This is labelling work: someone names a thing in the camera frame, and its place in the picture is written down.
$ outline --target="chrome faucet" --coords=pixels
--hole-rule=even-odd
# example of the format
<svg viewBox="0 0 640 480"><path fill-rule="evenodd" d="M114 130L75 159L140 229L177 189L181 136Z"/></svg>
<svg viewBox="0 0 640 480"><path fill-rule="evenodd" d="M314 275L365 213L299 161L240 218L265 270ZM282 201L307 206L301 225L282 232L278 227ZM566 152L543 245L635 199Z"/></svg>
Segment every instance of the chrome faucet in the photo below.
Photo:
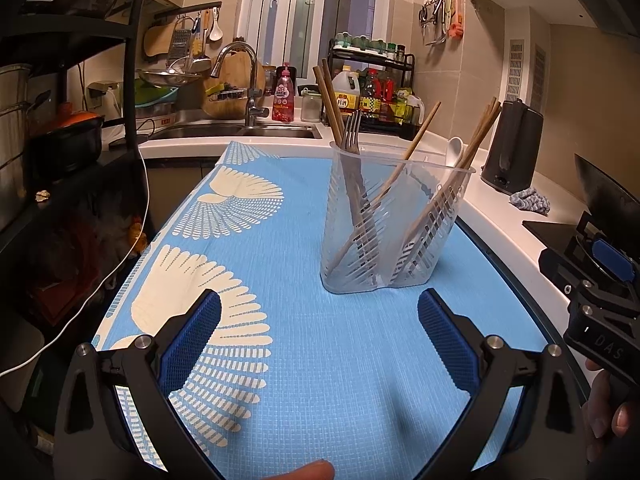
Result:
<svg viewBox="0 0 640 480"><path fill-rule="evenodd" d="M247 91L248 99L246 101L246 110L244 112L244 126L249 128L251 126L255 126L256 117L269 116L268 108L260 108L255 105L255 98L260 97L262 95L262 91L257 88L258 57L255 55L253 47L244 41L233 41L228 45L225 45L218 53L218 58L213 66L211 77L217 78L220 76L222 62L225 60L226 55L232 50L244 50L251 59L251 77L249 79L249 89Z"/></svg>

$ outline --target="blue tablecloth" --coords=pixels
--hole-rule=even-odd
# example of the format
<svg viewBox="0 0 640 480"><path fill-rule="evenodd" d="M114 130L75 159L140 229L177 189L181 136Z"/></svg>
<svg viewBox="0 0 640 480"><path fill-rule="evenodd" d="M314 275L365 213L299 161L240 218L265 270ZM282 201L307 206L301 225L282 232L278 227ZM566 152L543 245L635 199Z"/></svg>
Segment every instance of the blue tablecloth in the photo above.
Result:
<svg viewBox="0 0 640 480"><path fill-rule="evenodd" d="M170 400L228 480L319 458L335 465L338 480L411 479L468 402L418 322L426 286L340 296L322 288L330 167L232 142L140 259L94 339L98 349L127 346L184 312L203 288L220 293L223 319ZM484 334L544 348L458 227L428 285ZM128 391L118 393L145 459L161 465ZM510 392L478 465L495 458L519 395Z"/></svg>

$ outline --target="vent grille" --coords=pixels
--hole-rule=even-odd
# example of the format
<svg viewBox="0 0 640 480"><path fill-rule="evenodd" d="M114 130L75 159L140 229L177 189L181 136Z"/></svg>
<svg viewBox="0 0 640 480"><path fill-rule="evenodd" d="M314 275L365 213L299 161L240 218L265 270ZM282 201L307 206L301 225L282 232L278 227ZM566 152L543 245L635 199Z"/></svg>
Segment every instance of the vent grille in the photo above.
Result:
<svg viewBox="0 0 640 480"><path fill-rule="evenodd" d="M531 108L542 110L542 97L545 90L546 53L536 45L536 64L533 68L533 86L531 89Z"/></svg>
<svg viewBox="0 0 640 480"><path fill-rule="evenodd" d="M515 101L520 98L523 63L524 40L511 40L509 54L509 76L507 79L507 93L504 96L505 101Z"/></svg>

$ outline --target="utensil holder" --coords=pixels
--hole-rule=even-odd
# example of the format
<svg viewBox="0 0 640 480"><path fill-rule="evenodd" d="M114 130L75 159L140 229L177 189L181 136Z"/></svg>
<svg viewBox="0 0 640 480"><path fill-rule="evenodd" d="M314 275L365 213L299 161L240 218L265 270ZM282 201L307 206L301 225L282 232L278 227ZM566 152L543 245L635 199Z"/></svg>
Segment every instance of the utensil holder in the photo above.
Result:
<svg viewBox="0 0 640 480"><path fill-rule="evenodd" d="M334 294L386 286L423 285L431 277L453 227L471 174L445 166L441 153L360 143L360 155L331 144L333 163L321 248L320 275ZM398 178L388 179L401 168ZM436 208L408 240L444 181L458 176L460 188Z"/></svg>

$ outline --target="gray cloth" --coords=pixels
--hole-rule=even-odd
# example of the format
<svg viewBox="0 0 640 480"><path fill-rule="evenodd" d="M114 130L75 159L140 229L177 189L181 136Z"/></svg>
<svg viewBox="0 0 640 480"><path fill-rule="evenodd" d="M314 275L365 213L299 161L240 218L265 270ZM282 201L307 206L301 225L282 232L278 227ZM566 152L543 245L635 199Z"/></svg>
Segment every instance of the gray cloth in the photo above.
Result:
<svg viewBox="0 0 640 480"><path fill-rule="evenodd" d="M551 210L549 200L546 196L540 195L535 187L529 187L512 194L509 197L509 202L521 211L533 211L544 216L548 215Z"/></svg>

